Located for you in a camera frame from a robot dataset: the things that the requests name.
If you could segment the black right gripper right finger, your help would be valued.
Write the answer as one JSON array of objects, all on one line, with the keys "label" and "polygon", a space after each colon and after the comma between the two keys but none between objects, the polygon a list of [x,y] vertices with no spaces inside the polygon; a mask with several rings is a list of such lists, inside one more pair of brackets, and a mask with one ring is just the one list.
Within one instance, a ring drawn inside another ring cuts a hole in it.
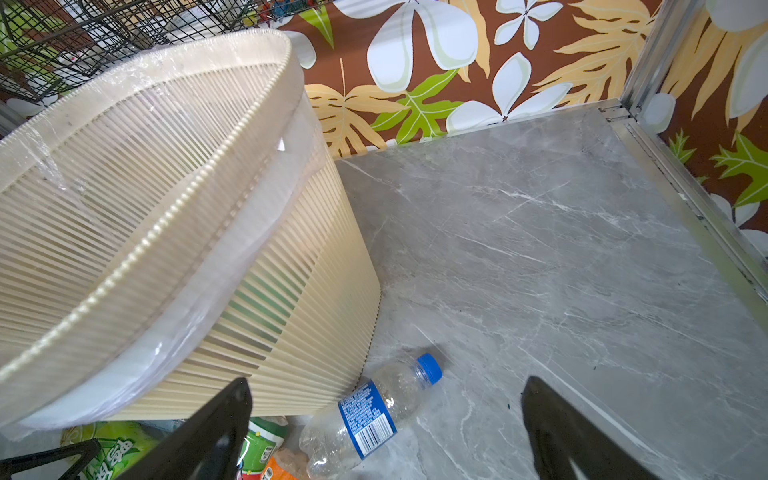
[{"label": "black right gripper right finger", "polygon": [[543,379],[531,376],[521,394],[524,426],[541,479],[654,479]]}]

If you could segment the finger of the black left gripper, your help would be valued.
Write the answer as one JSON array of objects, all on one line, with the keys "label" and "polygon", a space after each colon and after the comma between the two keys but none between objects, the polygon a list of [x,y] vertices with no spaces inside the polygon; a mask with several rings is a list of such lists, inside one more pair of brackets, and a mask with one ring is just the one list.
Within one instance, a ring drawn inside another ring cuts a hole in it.
[{"label": "finger of the black left gripper", "polygon": [[78,479],[85,467],[100,451],[99,441],[90,439],[57,449],[4,459],[1,461],[1,479],[11,480],[14,474],[33,470],[70,457],[76,457],[77,461],[59,477],[59,480]]}]

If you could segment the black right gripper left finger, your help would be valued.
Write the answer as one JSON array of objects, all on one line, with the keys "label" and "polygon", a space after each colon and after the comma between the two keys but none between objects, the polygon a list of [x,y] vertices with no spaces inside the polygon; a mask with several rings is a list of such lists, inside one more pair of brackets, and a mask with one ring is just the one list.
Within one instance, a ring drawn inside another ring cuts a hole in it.
[{"label": "black right gripper left finger", "polygon": [[236,479],[251,409],[247,380],[233,380],[120,477]]}]

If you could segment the lime green label tea bottle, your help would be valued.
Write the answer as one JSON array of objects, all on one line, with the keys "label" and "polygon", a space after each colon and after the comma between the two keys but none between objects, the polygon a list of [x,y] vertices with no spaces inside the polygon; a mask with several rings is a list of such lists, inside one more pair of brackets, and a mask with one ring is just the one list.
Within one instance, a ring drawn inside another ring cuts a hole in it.
[{"label": "lime green label tea bottle", "polygon": [[162,433],[133,421],[99,421],[65,429],[61,446],[97,440],[99,451],[78,479],[116,479],[162,440]]}]

